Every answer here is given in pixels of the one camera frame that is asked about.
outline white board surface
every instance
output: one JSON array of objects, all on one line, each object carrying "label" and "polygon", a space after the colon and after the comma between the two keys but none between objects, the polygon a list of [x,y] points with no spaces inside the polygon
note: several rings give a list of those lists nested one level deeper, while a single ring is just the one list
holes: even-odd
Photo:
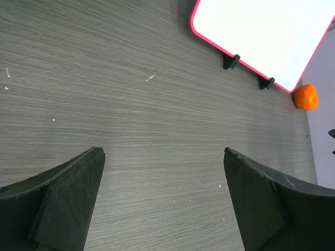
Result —
[{"label": "white board surface", "polygon": [[193,31],[292,92],[335,16],[335,0],[198,0]]}]

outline orange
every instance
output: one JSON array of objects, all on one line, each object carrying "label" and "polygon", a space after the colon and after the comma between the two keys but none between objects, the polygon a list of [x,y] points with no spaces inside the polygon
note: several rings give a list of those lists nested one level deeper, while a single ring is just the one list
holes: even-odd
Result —
[{"label": "orange", "polygon": [[295,105],[303,110],[310,111],[318,107],[318,93],[314,85],[303,85],[294,92]]}]

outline white wall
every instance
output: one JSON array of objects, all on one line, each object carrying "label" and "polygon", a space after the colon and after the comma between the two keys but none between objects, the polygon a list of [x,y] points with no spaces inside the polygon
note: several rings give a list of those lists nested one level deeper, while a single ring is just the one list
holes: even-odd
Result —
[{"label": "white wall", "polygon": [[335,189],[335,139],[328,134],[335,129],[335,29],[325,36],[303,83],[313,84],[319,97],[318,108],[307,112],[318,184]]}]

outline whiteboard stand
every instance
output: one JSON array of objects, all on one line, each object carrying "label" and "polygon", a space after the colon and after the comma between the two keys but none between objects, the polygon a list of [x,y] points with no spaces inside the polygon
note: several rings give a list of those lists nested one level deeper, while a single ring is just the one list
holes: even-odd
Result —
[{"label": "whiteboard stand", "polygon": [[335,0],[197,0],[190,26],[223,52],[225,70],[241,63],[260,90],[291,93],[334,19]]},{"label": "whiteboard stand", "polygon": [[258,84],[260,87],[260,90],[270,89],[271,86],[274,84],[274,78],[266,79],[265,77],[262,77],[261,75],[258,75]]},{"label": "whiteboard stand", "polygon": [[224,69],[228,70],[229,68],[234,69],[237,63],[240,61],[240,56],[237,54],[232,58],[231,56],[224,53],[223,61],[224,61]]}]

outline black stand foot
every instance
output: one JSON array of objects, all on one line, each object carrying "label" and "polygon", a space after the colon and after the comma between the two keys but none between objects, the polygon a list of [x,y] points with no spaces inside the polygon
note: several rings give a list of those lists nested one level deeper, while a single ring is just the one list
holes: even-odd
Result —
[{"label": "black stand foot", "polygon": [[228,70],[229,68],[234,69],[237,63],[240,61],[240,56],[237,54],[232,58],[231,56],[224,53],[224,69]]},{"label": "black stand foot", "polygon": [[261,90],[264,90],[265,88],[269,90],[274,83],[274,78],[271,77],[270,79],[266,79],[258,75],[258,83],[260,84]]}]

